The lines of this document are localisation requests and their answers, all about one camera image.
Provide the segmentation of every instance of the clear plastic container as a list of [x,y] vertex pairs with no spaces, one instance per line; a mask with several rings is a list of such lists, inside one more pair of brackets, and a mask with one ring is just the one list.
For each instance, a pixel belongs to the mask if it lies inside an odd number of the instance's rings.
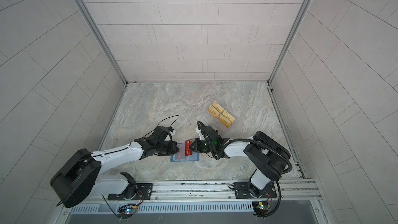
[[170,162],[197,162],[199,161],[199,153],[192,152],[192,155],[185,156],[185,143],[177,143],[179,152],[171,156]]

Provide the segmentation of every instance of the mounting plate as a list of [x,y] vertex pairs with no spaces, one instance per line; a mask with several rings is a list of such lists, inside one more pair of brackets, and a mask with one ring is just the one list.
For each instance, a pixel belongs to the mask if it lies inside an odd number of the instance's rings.
[[[137,183],[138,190],[144,193],[144,200],[149,200],[150,195],[152,194],[152,183]],[[131,199],[126,200],[123,199],[121,195],[109,194],[108,201],[131,201],[131,200],[140,200],[139,194],[135,194]]]
[[[249,182],[234,182],[234,186],[237,189],[242,189],[243,191],[249,191]],[[268,183],[264,190],[271,196],[271,198],[276,198],[276,192],[272,190],[272,188],[275,189],[273,183]],[[241,191],[235,191],[235,197],[236,199],[256,199],[255,197],[252,197],[250,193],[246,192],[241,192]]]

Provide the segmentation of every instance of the red card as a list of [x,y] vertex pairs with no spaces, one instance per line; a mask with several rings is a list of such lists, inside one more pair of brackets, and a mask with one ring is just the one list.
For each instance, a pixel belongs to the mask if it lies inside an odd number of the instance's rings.
[[185,156],[192,155],[192,151],[189,149],[189,146],[192,144],[192,139],[185,141]]

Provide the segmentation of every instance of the marble floor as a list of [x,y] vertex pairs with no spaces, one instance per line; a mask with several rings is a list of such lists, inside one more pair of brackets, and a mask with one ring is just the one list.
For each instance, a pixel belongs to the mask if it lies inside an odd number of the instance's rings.
[[[180,117],[173,124],[176,129],[173,141],[194,139],[197,120],[213,126],[207,108],[214,101],[236,118],[221,135],[223,138],[246,138],[262,131],[289,150],[264,82],[130,83],[102,150],[140,138],[162,119],[177,114]],[[161,125],[167,127],[172,122],[170,118]],[[246,157],[215,160],[200,154],[198,162],[171,162],[169,156],[151,156],[107,173],[125,171],[137,181],[247,179],[255,169]],[[283,177],[298,177],[295,167]]]

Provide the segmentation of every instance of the ventilation grille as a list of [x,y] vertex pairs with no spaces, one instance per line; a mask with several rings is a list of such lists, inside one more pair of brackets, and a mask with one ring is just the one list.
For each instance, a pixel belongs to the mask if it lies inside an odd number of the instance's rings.
[[[110,204],[115,211],[126,203]],[[142,203],[137,214],[192,213],[192,212],[254,212],[251,202],[148,202]],[[109,214],[106,204],[79,204],[70,214]]]

